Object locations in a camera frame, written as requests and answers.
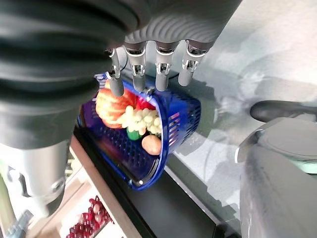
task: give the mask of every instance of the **plastic toy food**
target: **plastic toy food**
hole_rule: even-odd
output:
[[[66,238],[90,238],[101,226],[109,222],[113,223],[98,196],[95,199],[89,199],[89,201],[91,207],[88,208],[88,213],[81,214],[79,222],[69,229]]]
[[[162,142],[157,136],[148,135],[143,138],[142,147],[150,155],[159,155],[162,147]]]
[[[127,127],[129,132],[137,131],[141,136],[146,133],[146,130],[151,134],[159,135],[162,129],[157,111],[148,108],[138,110],[128,106],[117,121],[123,128]]]
[[[155,107],[152,104],[148,103],[144,98],[139,97],[137,102],[137,109],[143,110],[144,108],[147,108],[149,110],[155,110]]]
[[[135,107],[138,97],[133,93],[124,90],[122,97],[116,97],[111,93],[109,82],[105,88],[100,89],[96,98],[96,112],[103,120],[103,123],[110,128],[121,128],[117,120],[125,113],[127,106]]]

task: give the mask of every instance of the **white surface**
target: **white surface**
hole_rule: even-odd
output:
[[[316,12],[315,0],[244,0],[187,88],[201,100],[203,117],[198,133],[175,154],[237,218],[243,165],[234,163],[234,152],[262,125],[249,116],[250,107],[261,100],[317,104]],[[173,70],[180,68],[184,45]]]

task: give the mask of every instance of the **blue plastic basket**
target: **blue plastic basket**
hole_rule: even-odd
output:
[[[83,105],[78,122],[81,127],[88,129],[94,139],[93,146],[112,168],[132,189],[142,190],[158,180],[168,154],[197,129],[201,104],[197,99],[182,93],[155,90],[151,83],[147,84],[147,93],[135,91],[132,83],[125,80],[124,87],[156,107],[162,121],[162,150],[159,156],[145,152],[141,140],[130,140],[125,129],[106,127],[96,113],[95,99]]]

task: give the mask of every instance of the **silver metal part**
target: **silver metal part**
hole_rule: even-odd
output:
[[[182,86],[190,84],[193,74],[202,61],[209,49],[194,48],[189,41],[187,41],[187,49],[183,56],[182,69],[179,72],[178,82]]]
[[[163,49],[157,46],[157,59],[155,63],[157,76],[155,85],[159,91],[165,91],[168,86],[168,74],[172,66],[175,48],[174,46],[173,49]]]
[[[106,72],[107,79],[110,82],[110,89],[113,95],[121,97],[124,93],[122,79],[120,78],[120,63],[116,49],[108,49],[106,54],[112,59],[111,70]]]
[[[125,48],[131,65],[133,85],[135,90],[137,90],[138,92],[141,92],[145,89],[145,48],[146,45],[138,49]]]
[[[37,217],[58,208],[65,189],[69,141],[45,148],[22,150],[0,144],[7,169],[7,188]]]

